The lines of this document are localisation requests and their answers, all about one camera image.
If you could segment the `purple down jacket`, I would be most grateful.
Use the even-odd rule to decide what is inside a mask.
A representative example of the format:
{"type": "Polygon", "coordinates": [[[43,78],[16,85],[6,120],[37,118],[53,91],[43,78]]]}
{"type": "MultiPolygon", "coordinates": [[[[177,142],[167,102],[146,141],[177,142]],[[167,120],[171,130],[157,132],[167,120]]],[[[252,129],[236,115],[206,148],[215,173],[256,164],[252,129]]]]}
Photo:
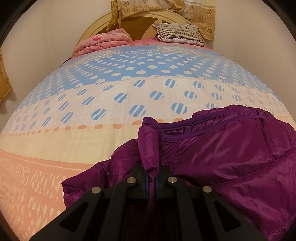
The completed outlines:
{"type": "Polygon", "coordinates": [[[295,130],[262,109],[231,105],[175,123],[146,117],[136,139],[62,182],[65,206],[137,166],[148,174],[149,197],[166,166],[191,186],[212,187],[268,240],[281,240],[295,221],[295,130]]]}

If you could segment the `polka dot bed sheet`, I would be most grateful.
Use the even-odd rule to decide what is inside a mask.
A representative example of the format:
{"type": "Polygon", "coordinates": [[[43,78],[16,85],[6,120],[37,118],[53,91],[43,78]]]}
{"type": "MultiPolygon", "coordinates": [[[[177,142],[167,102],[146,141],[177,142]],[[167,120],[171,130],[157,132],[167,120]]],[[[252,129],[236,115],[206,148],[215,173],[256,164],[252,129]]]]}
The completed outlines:
{"type": "Polygon", "coordinates": [[[295,130],[283,102],[239,64],[185,44],[114,47],[76,57],[51,73],[16,108],[1,132],[1,212],[17,240],[127,238],[238,240],[267,237],[210,186],[177,178],[176,199],[132,198],[131,175],[92,187],[71,206],[62,182],[138,137],[146,117],[187,120],[198,111],[242,105],[271,113],[295,130]]]}

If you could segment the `pink folded blanket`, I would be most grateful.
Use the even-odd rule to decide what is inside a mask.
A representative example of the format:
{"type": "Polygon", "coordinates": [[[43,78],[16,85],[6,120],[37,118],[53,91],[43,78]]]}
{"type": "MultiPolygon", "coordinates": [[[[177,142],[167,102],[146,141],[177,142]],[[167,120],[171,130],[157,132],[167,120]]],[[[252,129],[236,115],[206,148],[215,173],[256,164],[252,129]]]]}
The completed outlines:
{"type": "Polygon", "coordinates": [[[110,32],[101,33],[82,40],[74,48],[74,57],[82,56],[91,52],[107,48],[128,45],[130,37],[122,30],[116,29],[110,32]]]}

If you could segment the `striped grey pillow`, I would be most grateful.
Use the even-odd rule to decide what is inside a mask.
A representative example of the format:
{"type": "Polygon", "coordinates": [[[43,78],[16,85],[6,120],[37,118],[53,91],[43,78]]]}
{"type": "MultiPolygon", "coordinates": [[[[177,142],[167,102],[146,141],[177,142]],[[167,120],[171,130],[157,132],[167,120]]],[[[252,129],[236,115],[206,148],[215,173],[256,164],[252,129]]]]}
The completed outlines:
{"type": "Polygon", "coordinates": [[[167,43],[191,44],[206,47],[199,28],[191,24],[152,24],[157,31],[157,39],[167,43]]]}

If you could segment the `beige curtain side window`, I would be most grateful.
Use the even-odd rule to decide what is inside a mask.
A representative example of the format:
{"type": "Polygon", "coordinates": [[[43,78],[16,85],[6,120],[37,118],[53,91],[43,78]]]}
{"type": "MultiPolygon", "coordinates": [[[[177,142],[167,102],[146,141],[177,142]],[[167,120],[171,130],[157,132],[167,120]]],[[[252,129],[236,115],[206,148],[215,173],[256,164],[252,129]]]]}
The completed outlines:
{"type": "Polygon", "coordinates": [[[6,74],[2,53],[0,55],[0,103],[8,96],[8,94],[13,90],[11,83],[6,74]]]}

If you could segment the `beige curtain behind headboard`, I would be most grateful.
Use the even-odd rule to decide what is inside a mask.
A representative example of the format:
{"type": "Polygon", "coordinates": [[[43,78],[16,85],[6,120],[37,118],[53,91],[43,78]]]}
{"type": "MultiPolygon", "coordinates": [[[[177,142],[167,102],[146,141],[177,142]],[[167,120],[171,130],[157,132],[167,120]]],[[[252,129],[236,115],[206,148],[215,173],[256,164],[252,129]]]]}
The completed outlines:
{"type": "Polygon", "coordinates": [[[216,5],[214,0],[128,0],[111,1],[111,19],[107,31],[121,27],[122,20],[146,13],[180,16],[196,25],[202,37],[214,41],[216,5]]]}

